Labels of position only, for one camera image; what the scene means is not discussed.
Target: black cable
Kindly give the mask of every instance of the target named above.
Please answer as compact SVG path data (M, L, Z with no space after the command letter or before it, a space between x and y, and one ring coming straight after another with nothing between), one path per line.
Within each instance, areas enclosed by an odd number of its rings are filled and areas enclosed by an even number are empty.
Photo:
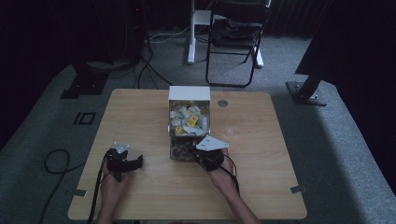
M233 183L235 184L236 191L238 192L238 194L240 194L240 192L239 192L239 182L238 182L238 179L236 178L236 176L237 176L237 171L236 171L235 162L233 162L233 160L232 160L229 156L227 156L227 155L224 155L224 156L227 157L227 158L233 163L233 167L235 168L235 175L233 175L230 171L228 171L227 169L225 169L225 168L222 167L222 166L220 166L219 168L220 168L221 170L223 170L225 173L227 173L227 174L231 177L231 179L233 180Z
M96 207L96 199L98 197L99 185L102 182L100 178L102 176L103 165L105 164L105 160L106 160L106 154L102 159L102 164L100 165L98 176L96 177L96 184L95 184L95 191L93 193L91 212L90 212L90 217L88 218L87 224L91 224L92 220L93 220L93 214L95 212L95 207Z
M51 171L51 169L50 169L50 168L48 167L48 165L47 165L50 156L52 156L52 154L54 154L55 152L63 152L63 153L65 153L66 156L67 156L66 166L64 167L64 169L63 169L62 171L59 171L59 172ZM61 178L59 179L59 181L58 181L58 183L56 184L54 190L52 191L51 195L50 195L49 198L47 199L46 204L44 205L44 208L43 208L43 211L42 211L42 213L41 213L41 218L40 218L39 223L43 223L43 221L44 221L44 216L45 216L45 214L46 214L46 212L47 212L47 208L48 208L48 206L49 206L49 204L50 204L50 201L52 200L52 197L53 197L53 195L55 194L56 190L57 190L57 189L59 188L59 186L61 185L61 182L62 182L62 180L64 179L64 175L65 175L66 173L69 173L70 171L74 171L74 170L76 170L77 168L79 168L79 167L85 165L85 162L83 162L83 163L80 164L80 165L77 165L77 166L75 166L75 167L73 167L73 168L71 168L71 169L68 169L68 168L69 168L69 163L70 163L70 154L69 154L68 151L66 151L66 150L64 150L64 149L55 149L55 150L52 150L52 151L51 151L49 154L47 154L47 156L45 157L45 159L44 159L44 168L46 169L46 171L47 171L48 173L50 173L50 174L53 174L53 175L61 175Z

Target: handheld controller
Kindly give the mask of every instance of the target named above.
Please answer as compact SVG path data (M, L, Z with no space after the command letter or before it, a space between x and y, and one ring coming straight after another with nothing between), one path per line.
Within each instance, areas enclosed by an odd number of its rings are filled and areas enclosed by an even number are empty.
M224 162L224 155L221 149L203 151L194 150L195 160L202 164L208 172L218 169Z
M134 161L127 161L127 155L128 150L119 153L115 148L109 149L106 153L107 169L113 173L119 182L122 180L122 173L137 170L143 166L143 155L140 155Z

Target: open box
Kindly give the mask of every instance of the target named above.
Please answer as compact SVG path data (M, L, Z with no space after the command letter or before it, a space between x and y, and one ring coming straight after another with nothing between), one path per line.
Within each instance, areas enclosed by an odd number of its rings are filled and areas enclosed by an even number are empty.
M192 160L195 146L210 134L209 87L171 86L168 118L170 158Z

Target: black folding chair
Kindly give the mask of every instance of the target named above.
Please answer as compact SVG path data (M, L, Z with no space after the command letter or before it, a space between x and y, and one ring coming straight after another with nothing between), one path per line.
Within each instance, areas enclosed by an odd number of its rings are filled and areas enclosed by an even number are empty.
M257 63L257 55L262 40L262 33L270 16L270 4L271 0L213 1L210 14L205 71L205 79L209 85L245 88L251 83ZM242 51L235 52L235 49L241 49ZM252 52L253 62L247 83L218 83L209 80L211 54L245 55L246 58L243 61L243 63L245 63Z

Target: black tripod base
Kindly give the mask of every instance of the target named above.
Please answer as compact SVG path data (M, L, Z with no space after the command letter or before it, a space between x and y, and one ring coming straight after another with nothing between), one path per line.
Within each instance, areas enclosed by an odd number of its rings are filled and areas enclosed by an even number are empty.
M93 79L81 81L79 75L73 80L69 90L64 91L61 99L77 99L80 95L100 95L106 85L108 73L95 73L92 71Z
M319 90L315 90L314 94L308 99L302 98L300 96L300 89L304 85L303 82L288 81L286 85L296 105L327 105Z

